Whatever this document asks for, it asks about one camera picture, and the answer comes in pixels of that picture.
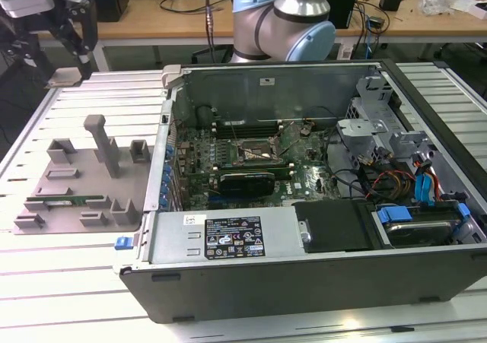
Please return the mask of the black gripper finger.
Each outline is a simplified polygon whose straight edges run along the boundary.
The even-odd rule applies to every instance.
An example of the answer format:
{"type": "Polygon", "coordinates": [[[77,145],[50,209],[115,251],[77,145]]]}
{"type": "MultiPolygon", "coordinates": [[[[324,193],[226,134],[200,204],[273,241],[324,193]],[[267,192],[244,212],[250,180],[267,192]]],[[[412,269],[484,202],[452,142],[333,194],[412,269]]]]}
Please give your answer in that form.
{"type": "Polygon", "coordinates": [[[47,18],[48,31],[58,40],[73,56],[83,54],[83,42],[75,29],[71,18],[62,17],[55,19],[47,18]]]}
{"type": "Polygon", "coordinates": [[[83,54],[74,56],[81,74],[91,74],[88,54],[98,42],[97,7],[95,0],[64,0],[67,17],[71,18],[76,31],[82,38],[83,54]]]}

